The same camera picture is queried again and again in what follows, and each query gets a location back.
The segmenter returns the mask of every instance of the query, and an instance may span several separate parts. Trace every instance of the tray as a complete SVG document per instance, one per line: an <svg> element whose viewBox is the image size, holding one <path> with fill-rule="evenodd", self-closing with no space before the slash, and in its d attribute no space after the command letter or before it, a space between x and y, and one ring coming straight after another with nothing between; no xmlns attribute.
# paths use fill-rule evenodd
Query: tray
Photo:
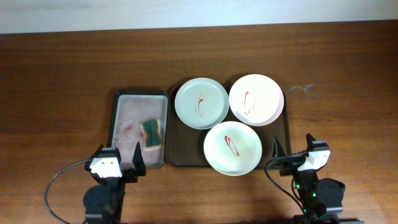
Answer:
<svg viewBox="0 0 398 224"><path fill-rule="evenodd" d="M174 99L181 86L169 91L169 126L167 128L166 161L177 167L210 167L203 152L203 143L207 132L185 125L177 116L174 108ZM239 121L231 110L223 121ZM266 162L272 157L274 138L282 146L284 153L291 154L289 122L287 117L286 98L283 112L271 124L265 126L250 126L259 136L262 144L262 156L257 169L263 169Z"/></svg>
<svg viewBox="0 0 398 224"><path fill-rule="evenodd" d="M117 147L121 167L134 167L132 156L139 141L146 167L159 168L164 163L169 98L165 91L120 90L113 101L108 147ZM158 149L144 149L141 123L158 119L163 145Z"/></svg>

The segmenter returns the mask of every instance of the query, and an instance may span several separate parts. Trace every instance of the wooden table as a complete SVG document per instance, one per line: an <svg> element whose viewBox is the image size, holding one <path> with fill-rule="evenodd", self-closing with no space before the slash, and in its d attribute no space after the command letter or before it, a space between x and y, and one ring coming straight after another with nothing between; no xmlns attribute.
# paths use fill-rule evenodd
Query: wooden table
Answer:
<svg viewBox="0 0 398 224"><path fill-rule="evenodd" d="M106 142L116 90L250 73L286 92L294 152L307 132L330 145L319 176L346 184L341 217L398 223L398 21L0 35L0 56L1 223L55 223L44 188ZM290 187L291 178L272 176ZM81 223L95 184L82 166L63 174L49 195L55 213ZM126 193L123 223L300 213L261 170L228 177L165 164Z"/></svg>

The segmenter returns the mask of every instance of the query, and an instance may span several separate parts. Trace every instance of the white background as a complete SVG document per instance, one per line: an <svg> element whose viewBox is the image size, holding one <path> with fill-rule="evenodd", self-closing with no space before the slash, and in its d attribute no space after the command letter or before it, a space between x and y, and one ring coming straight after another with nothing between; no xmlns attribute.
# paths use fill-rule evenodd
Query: white background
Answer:
<svg viewBox="0 0 398 224"><path fill-rule="evenodd" d="M0 0L0 33L398 19L398 0Z"/></svg>

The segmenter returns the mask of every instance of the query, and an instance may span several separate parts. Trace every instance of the white plate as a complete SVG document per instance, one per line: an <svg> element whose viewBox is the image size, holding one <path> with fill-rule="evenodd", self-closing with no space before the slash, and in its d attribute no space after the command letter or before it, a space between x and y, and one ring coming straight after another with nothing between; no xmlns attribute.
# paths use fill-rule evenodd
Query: white plate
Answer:
<svg viewBox="0 0 398 224"><path fill-rule="evenodd" d="M222 122L212 128L203 148L215 170L232 176L252 171L262 154L259 136L249 126L235 121Z"/></svg>
<svg viewBox="0 0 398 224"><path fill-rule="evenodd" d="M246 75L232 86L229 105L242 122L262 126L275 121L284 107L283 92L265 75Z"/></svg>
<svg viewBox="0 0 398 224"><path fill-rule="evenodd" d="M184 124L208 129L224 120L229 109L224 87L209 78L194 78L178 90L175 111Z"/></svg>

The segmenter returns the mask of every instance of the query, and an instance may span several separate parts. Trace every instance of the sponge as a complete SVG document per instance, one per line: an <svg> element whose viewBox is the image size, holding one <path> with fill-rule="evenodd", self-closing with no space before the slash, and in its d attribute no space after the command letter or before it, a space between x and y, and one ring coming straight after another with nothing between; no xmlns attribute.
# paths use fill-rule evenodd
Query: sponge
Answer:
<svg viewBox="0 0 398 224"><path fill-rule="evenodd" d="M159 120L152 119L141 124L145 137L145 149L158 149L162 146Z"/></svg>

